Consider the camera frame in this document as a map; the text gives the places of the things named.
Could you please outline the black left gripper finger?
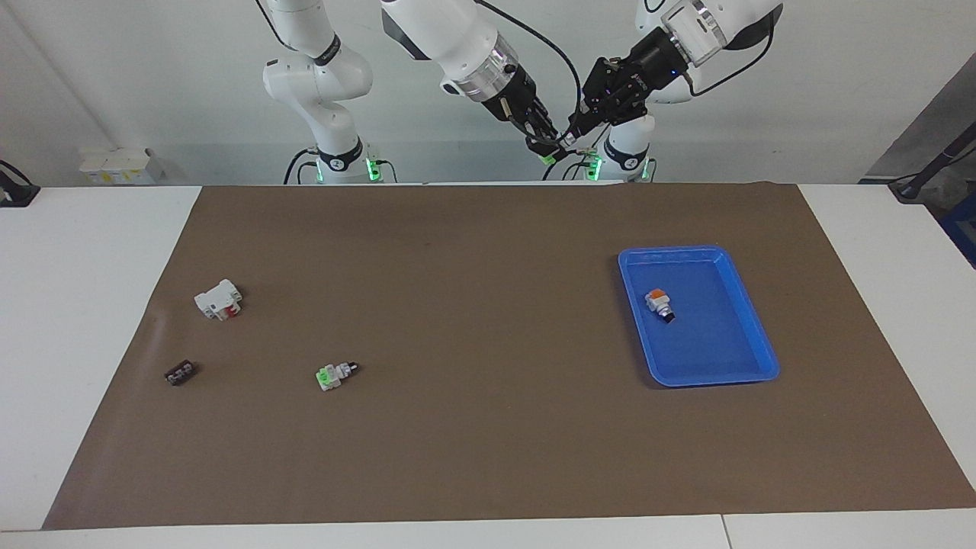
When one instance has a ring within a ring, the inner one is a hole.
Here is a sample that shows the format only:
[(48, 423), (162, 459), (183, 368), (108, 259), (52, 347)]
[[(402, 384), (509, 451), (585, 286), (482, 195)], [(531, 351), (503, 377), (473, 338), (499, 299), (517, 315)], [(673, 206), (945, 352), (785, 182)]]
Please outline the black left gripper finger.
[(593, 68), (590, 69), (589, 76), (586, 77), (583, 87), (603, 85), (607, 89), (613, 90), (623, 87), (624, 84), (635, 84), (634, 77), (623, 66), (620, 66), (617, 60), (619, 59), (597, 59)]
[(581, 107), (578, 114), (571, 116), (569, 134), (582, 139), (601, 125), (616, 126), (644, 116), (645, 101), (652, 91), (639, 84), (624, 84), (613, 90), (603, 85), (583, 87)]

